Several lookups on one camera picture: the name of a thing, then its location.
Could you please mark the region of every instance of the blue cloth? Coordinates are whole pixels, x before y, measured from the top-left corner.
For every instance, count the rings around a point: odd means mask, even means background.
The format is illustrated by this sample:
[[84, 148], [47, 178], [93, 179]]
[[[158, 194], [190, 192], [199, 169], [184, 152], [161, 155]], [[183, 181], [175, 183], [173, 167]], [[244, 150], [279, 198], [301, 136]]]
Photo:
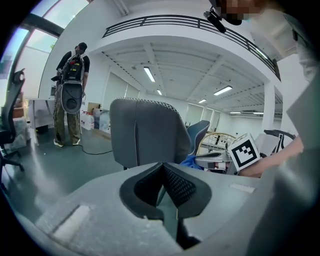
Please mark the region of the blue cloth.
[[186, 160], [184, 160], [182, 163], [180, 163], [180, 165], [203, 171], [204, 168], [202, 168], [201, 166], [197, 165], [195, 159], [196, 159], [195, 155], [189, 155], [186, 158]]

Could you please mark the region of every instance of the human arm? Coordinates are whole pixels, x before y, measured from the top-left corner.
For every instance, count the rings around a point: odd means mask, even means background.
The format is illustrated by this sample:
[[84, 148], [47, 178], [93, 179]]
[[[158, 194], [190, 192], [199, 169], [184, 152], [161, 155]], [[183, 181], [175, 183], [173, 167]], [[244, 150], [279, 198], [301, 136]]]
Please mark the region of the human arm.
[[85, 91], [87, 82], [88, 82], [89, 70], [90, 70], [89, 57], [88, 56], [84, 57], [83, 62], [84, 62], [84, 75], [82, 80], [82, 88], [83, 88], [83, 91]]
[[82, 88], [83, 88], [83, 91], [85, 91], [85, 89], [86, 89], [86, 85], [87, 85], [87, 81], [88, 81], [88, 76], [89, 76], [89, 73], [88, 73], [88, 72], [84, 72], [83, 80], [82, 80]]
[[300, 136], [296, 137], [287, 147], [271, 156], [260, 159], [258, 162], [240, 171], [240, 176], [261, 177], [262, 173], [275, 166], [281, 165], [288, 158], [296, 156], [304, 149]]
[[62, 70], [67, 63], [68, 59], [71, 57], [71, 51], [68, 51], [60, 60], [59, 65], [56, 67], [56, 74], [59, 75], [59, 70]]

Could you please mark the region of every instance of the black metal railing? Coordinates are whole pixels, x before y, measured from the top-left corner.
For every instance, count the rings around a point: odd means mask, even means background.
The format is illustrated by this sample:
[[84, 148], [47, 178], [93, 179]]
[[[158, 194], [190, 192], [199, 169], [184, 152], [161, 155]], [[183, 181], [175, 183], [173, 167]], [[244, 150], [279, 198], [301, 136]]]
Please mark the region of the black metal railing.
[[226, 28], [225, 33], [219, 32], [215, 26], [213, 26], [209, 21], [202, 18], [184, 16], [184, 15], [154, 15], [154, 16], [145, 16], [135, 19], [126, 20], [124, 22], [112, 25], [106, 29], [102, 38], [110, 36], [112, 34], [138, 28], [142, 26], [151, 26], [151, 25], [179, 25], [186, 26], [191, 28], [197, 28], [201, 30], [206, 30], [215, 34], [218, 34], [222, 37], [228, 38], [229, 40], [239, 44], [243, 48], [247, 49], [257, 58], [259, 58], [271, 71], [279, 78], [280, 74], [278, 72], [277, 63], [271, 58], [269, 58], [261, 49], [259, 49], [253, 42], [246, 39], [243, 35]]

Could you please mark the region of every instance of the fiducial marker cube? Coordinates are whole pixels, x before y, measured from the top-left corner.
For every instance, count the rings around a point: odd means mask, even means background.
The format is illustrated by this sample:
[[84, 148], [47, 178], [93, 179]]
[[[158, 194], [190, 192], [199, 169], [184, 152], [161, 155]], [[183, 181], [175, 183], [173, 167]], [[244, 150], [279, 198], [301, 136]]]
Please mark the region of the fiducial marker cube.
[[238, 172], [260, 159], [260, 153], [250, 133], [234, 139], [228, 152]]

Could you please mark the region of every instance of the man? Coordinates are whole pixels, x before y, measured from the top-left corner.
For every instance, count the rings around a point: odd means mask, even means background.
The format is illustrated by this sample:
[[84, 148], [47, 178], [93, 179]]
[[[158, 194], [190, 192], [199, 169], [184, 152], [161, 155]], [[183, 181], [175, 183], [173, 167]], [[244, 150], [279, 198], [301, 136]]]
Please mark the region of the man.
[[[316, 8], [312, 3], [297, 3], [284, 0], [210, 0], [216, 2], [218, 11], [227, 14], [231, 19], [242, 20], [246, 15], [259, 14], [264, 9], [281, 11], [294, 31], [294, 39], [300, 64], [303, 67], [305, 79], [309, 83], [313, 81], [318, 71], [319, 51], [314, 46], [319, 45], [319, 37], [311, 24], [317, 16]], [[304, 149], [303, 142], [298, 136], [285, 149], [272, 156], [263, 158], [251, 166], [243, 169], [239, 175], [247, 177], [260, 177], [268, 168], [279, 166], [288, 158], [301, 153]]]
[[[83, 56], [87, 49], [87, 45], [82, 42], [79, 43], [78, 46], [75, 47], [75, 53], [80, 54], [83, 59], [84, 64], [84, 76], [82, 80], [82, 91], [85, 92], [88, 76], [89, 76], [89, 68], [90, 68], [90, 60], [88, 56]], [[57, 75], [59, 76], [62, 69], [64, 68], [67, 61], [72, 57], [71, 51], [67, 52], [63, 58], [61, 59], [59, 65], [57, 66]], [[54, 96], [54, 111], [53, 111], [53, 120], [54, 120], [54, 145], [62, 148], [65, 144], [65, 110], [62, 107], [61, 102], [61, 91], [62, 84], [57, 84]], [[74, 146], [79, 145], [80, 142], [80, 115], [79, 112], [75, 114], [67, 113], [67, 123], [68, 123], [68, 131], [71, 142]]]

